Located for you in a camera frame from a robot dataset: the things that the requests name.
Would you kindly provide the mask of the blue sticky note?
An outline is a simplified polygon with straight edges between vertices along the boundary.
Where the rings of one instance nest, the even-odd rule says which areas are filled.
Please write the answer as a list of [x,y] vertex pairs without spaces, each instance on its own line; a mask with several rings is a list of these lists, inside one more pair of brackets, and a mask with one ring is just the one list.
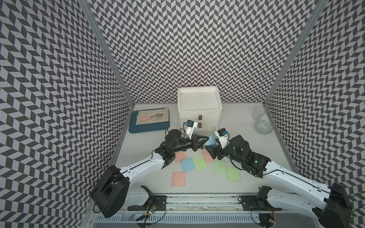
[[195,170],[195,165],[191,157],[180,161],[180,164],[184,173]]
[[216,136],[215,134],[212,134],[209,136],[209,140],[205,143],[205,146],[216,146]]

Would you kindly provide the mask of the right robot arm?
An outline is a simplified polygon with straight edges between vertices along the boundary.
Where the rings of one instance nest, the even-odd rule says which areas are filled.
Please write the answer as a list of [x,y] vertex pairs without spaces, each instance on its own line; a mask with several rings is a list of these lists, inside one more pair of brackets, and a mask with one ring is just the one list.
[[241,165],[241,170],[273,181],[291,193],[262,186],[256,195],[252,210],[274,211],[286,209],[306,215],[325,228],[348,228],[352,207],[346,190],[340,184],[331,186],[307,179],[272,161],[269,157],[253,152],[241,135],[232,139],[220,136],[216,145],[205,147],[213,159],[224,157]]

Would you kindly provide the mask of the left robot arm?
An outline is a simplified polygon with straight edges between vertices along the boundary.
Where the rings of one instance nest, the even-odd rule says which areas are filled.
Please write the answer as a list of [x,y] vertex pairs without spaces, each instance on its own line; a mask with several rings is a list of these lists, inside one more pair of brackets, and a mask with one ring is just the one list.
[[170,165],[177,152],[197,151],[208,140],[208,136],[196,134],[183,138],[179,130],[173,129],[147,158],[121,168],[115,165],[108,167],[90,192],[90,197],[105,218],[112,217],[122,207],[143,205],[150,197],[148,191],[133,192],[132,186],[143,177]]

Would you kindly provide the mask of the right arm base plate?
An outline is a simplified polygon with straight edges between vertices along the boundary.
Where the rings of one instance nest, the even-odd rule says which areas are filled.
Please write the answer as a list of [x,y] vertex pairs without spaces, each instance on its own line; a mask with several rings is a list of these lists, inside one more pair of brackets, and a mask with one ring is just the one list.
[[239,196],[238,201],[244,211],[282,211],[282,208],[274,208],[266,199],[257,199],[255,195]]

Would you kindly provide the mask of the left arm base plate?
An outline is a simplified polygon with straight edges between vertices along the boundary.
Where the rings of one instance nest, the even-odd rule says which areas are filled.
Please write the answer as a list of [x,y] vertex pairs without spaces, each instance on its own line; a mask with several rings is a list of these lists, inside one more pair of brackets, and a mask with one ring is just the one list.
[[166,209],[167,196],[166,195],[155,195],[150,196],[146,203],[142,206],[129,206],[128,211],[149,211],[153,206],[156,206],[156,211],[164,211]]

